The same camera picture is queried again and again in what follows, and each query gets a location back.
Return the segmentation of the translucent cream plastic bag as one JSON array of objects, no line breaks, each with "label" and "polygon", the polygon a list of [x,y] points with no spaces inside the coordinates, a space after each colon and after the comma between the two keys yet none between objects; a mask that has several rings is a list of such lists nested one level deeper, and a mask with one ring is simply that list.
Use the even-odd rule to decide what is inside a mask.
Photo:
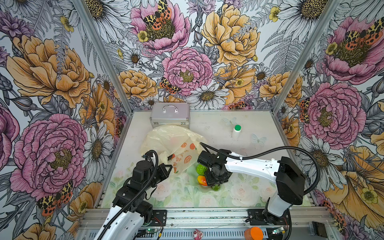
[{"label": "translucent cream plastic bag", "polygon": [[181,174],[197,163],[203,147],[200,143],[207,140],[188,128],[176,125],[164,125],[151,130],[140,147],[140,154],[154,150],[159,163],[172,165],[175,174]]}]

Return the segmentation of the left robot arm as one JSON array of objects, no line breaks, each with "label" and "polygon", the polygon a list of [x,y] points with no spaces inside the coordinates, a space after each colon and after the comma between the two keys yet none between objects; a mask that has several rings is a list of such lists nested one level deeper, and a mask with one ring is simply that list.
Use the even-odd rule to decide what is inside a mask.
[{"label": "left robot arm", "polygon": [[151,221],[153,205],[145,201],[145,193],[166,180],[172,165],[155,165],[139,161],[132,176],[125,181],[113,200],[109,214],[96,240],[132,240],[144,224]]}]

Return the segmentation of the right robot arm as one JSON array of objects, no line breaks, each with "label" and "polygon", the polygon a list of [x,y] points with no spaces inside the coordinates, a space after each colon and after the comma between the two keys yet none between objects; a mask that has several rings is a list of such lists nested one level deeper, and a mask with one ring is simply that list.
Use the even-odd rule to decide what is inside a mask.
[{"label": "right robot arm", "polygon": [[208,168],[205,178],[209,187],[227,183],[232,174],[264,178],[277,187],[267,200],[264,210],[249,212],[252,225],[282,225],[287,223],[288,210],[301,205],[305,195],[306,177],[288,157],[280,160],[247,159],[234,152],[222,150],[216,154],[202,151],[198,163]]}]

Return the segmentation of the green bumpy fruit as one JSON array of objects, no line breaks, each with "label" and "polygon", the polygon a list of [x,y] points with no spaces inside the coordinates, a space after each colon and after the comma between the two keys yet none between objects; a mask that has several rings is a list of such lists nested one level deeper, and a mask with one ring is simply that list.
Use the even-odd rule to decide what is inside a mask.
[{"label": "green bumpy fruit", "polygon": [[196,167],[196,172],[198,173],[198,175],[200,176],[204,176],[205,175],[205,172],[208,170],[207,167],[199,164],[197,167]]}]

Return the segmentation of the yellow orange mango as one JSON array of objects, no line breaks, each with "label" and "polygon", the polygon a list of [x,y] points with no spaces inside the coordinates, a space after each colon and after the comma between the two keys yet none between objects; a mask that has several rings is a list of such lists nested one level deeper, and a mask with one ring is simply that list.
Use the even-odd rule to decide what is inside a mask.
[{"label": "yellow orange mango", "polygon": [[207,187],[208,186],[208,183],[207,183],[207,180],[206,180],[206,177],[205,176],[201,176],[199,175],[197,177],[197,181],[198,183],[201,185],[201,186],[204,186],[204,187]]}]

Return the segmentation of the light green plate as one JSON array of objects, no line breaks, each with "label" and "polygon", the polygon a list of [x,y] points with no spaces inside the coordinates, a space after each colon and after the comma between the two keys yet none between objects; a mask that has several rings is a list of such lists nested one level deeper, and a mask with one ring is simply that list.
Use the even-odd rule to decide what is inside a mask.
[{"label": "light green plate", "polygon": [[186,173],[189,176],[189,184],[186,184],[187,187],[191,188],[191,192],[193,194],[219,194],[224,191],[229,191],[233,186],[233,181],[229,181],[227,183],[224,183],[220,186],[220,189],[218,191],[215,191],[212,189],[212,187],[206,187],[203,185],[200,185],[198,182],[198,172],[196,168],[199,164],[194,164],[190,168],[187,169]]}]

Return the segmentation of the white bottle green cap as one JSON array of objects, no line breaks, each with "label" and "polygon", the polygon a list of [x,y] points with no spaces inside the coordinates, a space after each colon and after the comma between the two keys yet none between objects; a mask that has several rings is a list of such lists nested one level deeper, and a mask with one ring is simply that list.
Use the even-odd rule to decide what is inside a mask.
[{"label": "white bottle green cap", "polygon": [[240,125],[235,125],[232,131],[232,138],[238,139],[241,134],[242,127]]}]

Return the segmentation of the silver metal case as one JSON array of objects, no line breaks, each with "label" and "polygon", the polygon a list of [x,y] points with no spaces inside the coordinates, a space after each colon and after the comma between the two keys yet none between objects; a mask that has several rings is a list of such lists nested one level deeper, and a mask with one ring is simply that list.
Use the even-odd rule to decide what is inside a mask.
[{"label": "silver metal case", "polygon": [[155,103],[150,122],[153,128],[162,125],[177,125],[190,128],[190,105],[188,103]]}]

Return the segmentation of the red white small object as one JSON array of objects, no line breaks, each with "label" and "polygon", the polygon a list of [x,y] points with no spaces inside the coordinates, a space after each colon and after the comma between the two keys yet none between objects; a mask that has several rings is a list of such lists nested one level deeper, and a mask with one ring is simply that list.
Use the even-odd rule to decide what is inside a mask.
[{"label": "red white small object", "polygon": [[204,237],[204,233],[198,229],[195,229],[193,232],[193,239],[194,240],[202,240]]}]

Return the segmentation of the orange round cap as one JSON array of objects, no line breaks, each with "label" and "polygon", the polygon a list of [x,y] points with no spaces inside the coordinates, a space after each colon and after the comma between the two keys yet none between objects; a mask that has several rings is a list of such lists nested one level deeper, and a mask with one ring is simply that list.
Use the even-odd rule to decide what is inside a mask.
[{"label": "orange round cap", "polygon": [[248,228],[244,232],[245,240],[263,240],[263,231],[258,227]]}]

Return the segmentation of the green circuit board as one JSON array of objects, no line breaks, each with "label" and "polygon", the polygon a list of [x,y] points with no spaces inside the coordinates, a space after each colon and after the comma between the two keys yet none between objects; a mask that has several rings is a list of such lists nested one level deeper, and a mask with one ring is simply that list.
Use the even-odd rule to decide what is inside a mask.
[{"label": "green circuit board", "polygon": [[274,229],[272,231],[272,234],[273,235],[278,235],[278,234],[284,234],[286,232],[285,228],[284,227],[279,227],[277,229]]}]

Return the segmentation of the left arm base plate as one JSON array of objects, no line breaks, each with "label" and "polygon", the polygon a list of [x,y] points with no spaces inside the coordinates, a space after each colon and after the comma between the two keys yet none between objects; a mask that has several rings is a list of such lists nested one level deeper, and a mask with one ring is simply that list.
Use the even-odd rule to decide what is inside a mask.
[{"label": "left arm base plate", "polygon": [[168,214],[168,211],[163,209],[150,210],[144,216],[144,219],[145,219],[144,226],[165,227],[167,222],[167,214]]}]

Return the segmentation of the aluminium front rail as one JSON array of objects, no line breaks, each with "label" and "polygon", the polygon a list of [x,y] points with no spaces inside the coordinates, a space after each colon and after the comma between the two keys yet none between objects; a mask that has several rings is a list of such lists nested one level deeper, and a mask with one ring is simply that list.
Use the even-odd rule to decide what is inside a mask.
[{"label": "aluminium front rail", "polygon": [[[289,212],[287,226],[251,226],[246,223],[248,209],[263,208],[171,208],[167,210],[165,227],[142,226],[143,233],[139,240],[156,240],[159,234],[162,240],[192,240],[193,232],[198,229],[204,233],[204,240],[242,240],[244,232],[251,227],[259,227],[265,240],[282,240],[284,234],[273,235],[272,231],[279,227],[287,227],[292,240],[341,240],[342,235],[334,224],[325,207],[293,207]],[[311,235],[310,222],[323,223],[328,238]]]}]

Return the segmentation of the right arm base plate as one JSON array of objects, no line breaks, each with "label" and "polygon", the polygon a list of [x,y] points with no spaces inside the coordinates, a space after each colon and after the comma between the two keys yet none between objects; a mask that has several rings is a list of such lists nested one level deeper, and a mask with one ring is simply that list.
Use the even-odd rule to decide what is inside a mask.
[{"label": "right arm base plate", "polygon": [[265,209],[248,209],[246,223],[251,226],[287,226],[289,224],[289,214],[284,212],[282,217],[276,217]]}]

